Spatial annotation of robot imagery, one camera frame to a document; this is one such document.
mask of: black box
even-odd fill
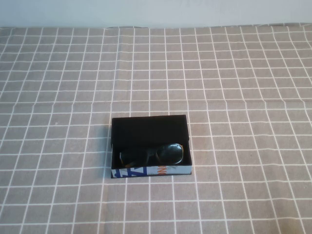
[[[127,148],[156,147],[171,143],[178,143],[183,147],[183,159],[177,165],[125,168],[121,164],[119,154]],[[112,178],[192,173],[189,132],[185,115],[113,118],[111,145]]]

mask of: black eyeglasses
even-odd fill
[[[143,167],[149,163],[164,166],[175,165],[183,159],[183,147],[177,143],[157,148],[136,147],[122,151],[119,156],[125,168]]]

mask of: white grid line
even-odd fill
[[[25,131],[25,135],[24,135],[24,139],[23,139],[23,143],[22,143],[22,145],[21,145],[20,150],[22,149],[22,147],[23,147],[23,145],[24,145],[25,138],[26,138],[26,134],[27,134],[27,132],[28,132],[29,125],[30,125],[30,121],[31,121],[31,118],[32,118],[32,116],[33,116],[33,113],[34,113],[34,106],[33,106],[33,108],[32,108],[32,112],[31,112],[31,115],[30,115],[30,118],[29,118],[29,123],[28,123],[28,125],[27,125],[26,131]],[[52,115],[50,115],[48,125],[50,125],[51,118],[52,118]],[[46,139],[47,133],[48,133],[48,127],[47,127],[46,132],[45,132],[45,139]],[[36,177],[37,177],[38,168],[39,168],[39,164],[40,164],[40,161],[41,161],[41,155],[42,155],[42,152],[43,152],[43,147],[44,147],[45,139],[44,139],[44,141],[43,141],[43,144],[42,144],[42,147],[41,147],[41,151],[40,151],[40,155],[39,155],[39,159],[38,159],[38,162],[37,162],[37,166],[36,166],[36,170],[35,170],[35,175],[34,175],[34,178],[33,178],[32,186],[31,186],[31,189],[30,189],[30,193],[29,193],[27,205],[26,205],[26,208],[25,208],[24,216],[23,216],[23,221],[22,221],[21,228],[20,228],[20,231],[19,231],[20,234],[22,233],[22,231],[23,231],[23,226],[24,226],[24,224],[25,224],[25,219],[26,219],[26,215],[27,215],[28,208],[29,208],[29,203],[30,203],[30,199],[31,199],[32,192],[33,192],[35,180],[36,180]]]
[[[15,102],[13,108],[12,108],[12,113],[10,114],[10,119],[9,119],[9,121],[8,121],[8,125],[9,125],[9,123],[10,123],[11,120],[12,120],[14,108],[16,107],[17,102],[18,102],[18,98],[17,98],[17,100],[16,100],[16,102]],[[0,143],[0,149],[2,148],[3,139],[4,139],[4,136],[5,136],[6,133],[7,133],[7,130],[8,130],[8,126],[6,127],[6,129],[5,129],[5,131],[4,131],[4,134],[3,134],[3,137],[2,137],[2,141],[1,141],[1,143]],[[19,159],[19,157],[20,157],[21,148],[22,148],[22,146],[20,146],[19,154],[18,154],[17,160],[16,160],[16,162],[15,162],[14,169],[17,168],[17,164],[18,164],[18,159]],[[5,196],[4,196],[4,199],[3,199],[3,204],[5,204],[5,203],[6,203],[6,200],[7,200],[7,197],[8,197],[8,194],[9,194],[9,188],[10,188],[10,186],[11,186],[11,184],[12,184],[12,180],[13,180],[13,174],[14,174],[14,172],[12,172],[12,174],[11,174],[11,178],[10,178],[10,181],[9,181],[9,184],[8,184],[8,189],[7,189],[6,194],[5,194]],[[1,210],[0,210],[0,217],[2,216],[2,212],[3,212],[3,206],[1,207]]]
[[[234,68],[236,68],[232,52],[231,52],[231,56],[232,56],[232,59],[233,59]],[[235,74],[236,74],[236,77],[238,78],[238,74],[237,74],[237,70],[236,69],[235,69]],[[227,111],[226,114],[227,114],[228,121],[230,122],[229,112]],[[244,179],[243,179],[242,171],[241,171],[241,168],[240,168],[240,163],[239,163],[239,159],[238,159],[238,155],[237,155],[237,150],[236,150],[236,145],[235,145],[235,141],[234,141],[234,136],[233,136],[233,131],[232,131],[232,125],[231,124],[230,124],[230,131],[231,131],[231,135],[232,135],[232,142],[233,142],[233,146],[234,146],[235,156],[236,156],[236,160],[237,160],[237,163],[238,163],[239,175],[240,175],[241,180],[243,181]],[[247,199],[247,193],[246,193],[246,189],[245,189],[244,183],[243,183],[243,190],[244,190],[244,196]],[[252,215],[251,215],[251,212],[250,212],[249,203],[246,202],[246,205],[247,205],[249,218],[251,219]],[[252,227],[252,231],[253,231],[253,234],[254,234],[254,224],[253,224],[253,222],[250,222],[250,225]]]
[[[71,38],[71,40],[73,40],[73,35],[74,35],[74,30],[72,30],[72,38]],[[68,58],[68,55],[69,55],[69,48],[68,48],[68,51],[67,51],[66,58]],[[65,65],[66,65],[66,63],[64,63],[64,66],[63,66],[61,79],[63,78],[63,75],[64,75]],[[72,115],[73,115],[73,105],[72,105],[72,110],[71,110],[70,117],[69,117],[69,123],[71,122]],[[67,130],[66,130],[66,136],[68,136],[68,133],[69,133],[69,126],[67,127]],[[52,203],[54,203],[55,195],[56,195],[56,192],[57,192],[57,186],[58,186],[58,182],[59,182],[59,174],[60,174],[60,169],[61,169],[61,165],[62,165],[62,162],[63,162],[66,142],[67,142],[67,140],[65,140],[64,145],[63,145],[63,149],[62,149],[61,159],[60,159],[60,163],[59,163],[58,175],[57,175],[57,179],[55,181],[55,189],[53,191],[53,196],[52,196]],[[52,209],[53,209],[53,205],[50,207],[49,216],[48,216],[48,222],[47,222],[47,227],[46,227],[46,230],[45,230],[45,234],[48,234],[49,224],[50,224],[50,219],[51,219],[51,214],[52,214]]]
[[[104,41],[104,35],[105,35],[105,29],[103,30],[103,40]],[[115,63],[115,68],[117,68],[117,57],[118,57],[118,53],[116,53],[116,63]],[[112,90],[112,97],[111,97],[111,100],[113,100],[113,97],[114,97],[114,87],[115,87],[115,80],[113,82],[113,90]],[[111,123],[111,118],[112,118],[112,102],[111,102],[111,109],[110,109],[110,117],[109,117],[109,122],[110,124],[108,125],[108,131],[107,131],[107,137],[109,137],[109,132],[110,132],[110,125],[112,124]],[[91,126],[91,121],[92,121],[92,114],[90,115],[90,121],[89,121],[89,127]],[[105,173],[106,173],[106,162],[107,162],[107,157],[108,157],[108,144],[109,144],[109,141],[106,142],[106,153],[105,153],[105,162],[104,162],[104,170],[103,170],[103,181],[102,181],[102,189],[101,189],[101,197],[100,197],[100,201],[103,200],[103,193],[104,193],[104,183],[105,183]],[[97,224],[97,234],[99,234],[99,226],[100,226],[100,222],[101,222],[101,213],[102,213],[102,205],[100,205],[99,207],[99,210],[98,210],[98,224]]]
[[[273,127],[272,127],[272,124],[271,124],[271,123],[269,123],[269,124],[270,124],[270,127],[271,127],[272,132],[274,132]],[[279,150],[279,145],[278,145],[278,143],[277,143],[276,136],[273,136],[273,137],[274,137],[274,140],[275,140],[275,144],[276,144],[276,146],[277,146],[277,149],[278,149],[278,154],[279,154],[280,159],[281,159],[281,162],[282,162],[282,164],[283,164],[283,168],[284,168],[284,172],[285,172],[285,174],[286,174],[286,178],[287,178],[287,180],[288,180],[288,182],[289,182],[288,184],[289,184],[289,187],[290,187],[290,190],[291,190],[291,193],[292,193],[292,197],[295,198],[294,193],[293,193],[293,188],[292,188],[292,185],[290,184],[289,176],[288,176],[288,174],[287,174],[287,170],[286,170],[286,167],[285,167],[285,164],[284,164],[284,160],[283,160],[283,157],[282,157],[281,152],[280,152],[280,150]],[[297,205],[297,202],[296,202],[296,201],[295,201],[295,206],[296,206],[296,211],[297,211],[298,216],[299,216],[299,220],[300,220],[300,223],[301,223],[301,227],[302,227],[303,232],[304,232],[304,234],[305,234],[306,232],[305,232],[305,229],[304,229],[304,225],[303,225],[303,222],[302,222],[302,219],[301,219],[301,215],[300,215],[300,211],[299,211],[299,208],[298,208],[298,205]]]
[[[181,51],[183,51],[183,46],[182,46],[182,38],[181,38],[181,29],[179,29],[179,33],[180,33],[180,45],[181,45]],[[186,79],[185,79],[185,71],[184,71],[184,63],[182,63],[183,65],[183,78],[184,78],[184,87],[185,87],[185,96],[186,96],[186,99],[187,98],[187,88],[186,88]],[[189,101],[187,100],[187,110],[189,110]],[[190,119],[190,112],[188,111],[187,112],[187,116],[188,116],[188,119]],[[189,133],[190,133],[190,136],[192,137],[192,130],[191,128],[189,128]],[[198,189],[197,189],[197,178],[196,178],[196,170],[195,170],[195,167],[193,167],[194,169],[194,178],[195,178],[195,189],[196,189],[196,198],[197,198],[197,209],[198,209],[198,217],[199,217],[199,220],[201,220],[201,211],[200,211],[200,205],[199,205],[199,197],[198,197]],[[202,222],[200,221],[199,222],[199,227],[200,227],[200,233],[203,234],[203,228],[202,228]]]
[[[87,48],[87,45],[85,44],[84,53],[83,53],[83,58],[85,57],[86,48]],[[78,86],[79,86],[79,80],[80,80],[80,77],[81,77],[81,71],[82,71],[82,64],[81,64],[81,67],[80,67],[79,79],[78,79],[78,83],[77,83],[77,88],[76,88],[76,93],[75,93],[74,101],[76,100],[76,97],[77,97],[77,91],[78,91]],[[76,220],[78,199],[79,199],[79,193],[80,193],[80,185],[81,185],[81,182],[82,182],[83,167],[84,167],[84,162],[85,162],[85,157],[86,157],[86,151],[87,151],[87,147],[88,147],[89,132],[90,132],[90,125],[89,125],[89,127],[88,127],[87,139],[86,139],[85,146],[84,146],[84,154],[83,154],[82,166],[81,166],[82,169],[81,169],[81,171],[80,171],[79,186],[78,186],[78,192],[77,192],[76,203],[75,203],[75,209],[74,209],[74,219],[73,219],[74,222],[75,222],[75,220]],[[72,225],[72,234],[73,234],[73,233],[74,233],[74,224]]]

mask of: grid pattern tablecloth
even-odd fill
[[[312,26],[0,29],[0,233],[312,232]],[[186,114],[193,173],[110,179],[112,117]]]

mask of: box side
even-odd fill
[[[189,175],[192,173],[192,166],[153,166],[134,167],[124,169],[112,169],[113,178],[142,177],[142,176],[166,176],[166,175]]]

